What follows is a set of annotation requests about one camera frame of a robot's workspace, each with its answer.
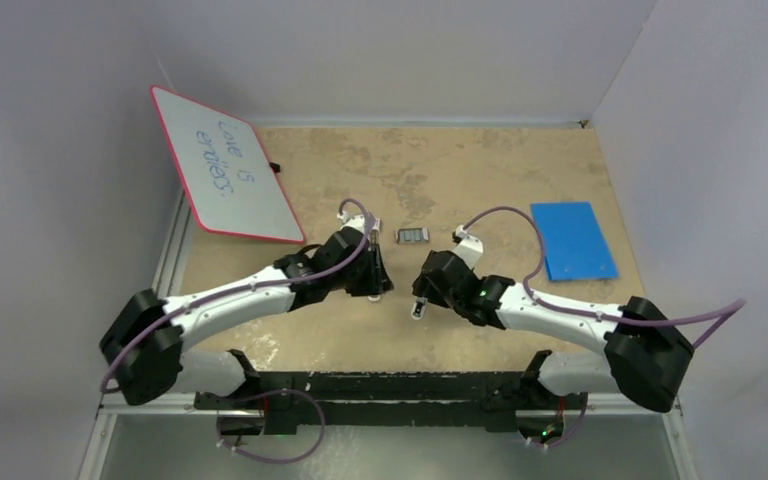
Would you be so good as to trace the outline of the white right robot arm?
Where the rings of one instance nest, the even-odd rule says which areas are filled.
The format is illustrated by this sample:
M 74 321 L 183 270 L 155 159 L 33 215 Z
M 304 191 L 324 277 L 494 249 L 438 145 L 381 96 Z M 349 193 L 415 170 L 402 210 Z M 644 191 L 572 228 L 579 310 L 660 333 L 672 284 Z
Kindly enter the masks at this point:
M 536 407 L 558 396 L 621 393 L 645 409 L 672 409 L 695 349 L 642 297 L 626 304 L 587 303 L 528 291 L 511 278 L 479 277 L 451 251 L 432 251 L 412 293 L 453 310 L 476 326 L 521 330 L 581 347 L 576 355 L 551 353 L 524 376 L 521 392 Z

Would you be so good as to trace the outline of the white stapler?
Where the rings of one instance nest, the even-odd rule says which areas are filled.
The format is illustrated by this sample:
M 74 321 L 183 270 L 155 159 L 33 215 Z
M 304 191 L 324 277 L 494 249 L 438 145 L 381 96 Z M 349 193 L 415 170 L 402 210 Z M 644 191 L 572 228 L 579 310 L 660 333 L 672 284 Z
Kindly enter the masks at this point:
M 427 308 L 427 299 L 424 297 L 417 297 L 411 310 L 411 318 L 414 320 L 422 320 L 424 318 Z

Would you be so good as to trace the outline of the staple tray with staples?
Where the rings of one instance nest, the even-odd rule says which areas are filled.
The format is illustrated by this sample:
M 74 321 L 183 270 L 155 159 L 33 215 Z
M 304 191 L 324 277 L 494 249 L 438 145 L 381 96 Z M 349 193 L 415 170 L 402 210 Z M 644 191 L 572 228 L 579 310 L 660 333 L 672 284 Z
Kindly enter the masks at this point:
M 395 233 L 397 244 L 425 244 L 430 242 L 430 234 L 425 227 L 400 228 Z

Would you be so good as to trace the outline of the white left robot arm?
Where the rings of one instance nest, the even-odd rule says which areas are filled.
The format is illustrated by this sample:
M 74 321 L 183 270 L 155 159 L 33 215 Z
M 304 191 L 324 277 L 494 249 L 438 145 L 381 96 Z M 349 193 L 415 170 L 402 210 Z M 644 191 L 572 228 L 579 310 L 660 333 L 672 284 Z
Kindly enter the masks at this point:
M 380 245 L 344 227 L 323 244 L 307 245 L 212 290 L 166 298 L 141 290 L 99 342 L 108 363 L 100 390 L 120 393 L 127 404 L 138 406 L 187 390 L 191 379 L 204 379 L 204 391 L 232 408 L 247 408 L 257 399 L 258 381 L 245 354 L 210 355 L 196 351 L 196 345 L 249 321 L 321 303 L 334 291 L 376 297 L 393 288 Z

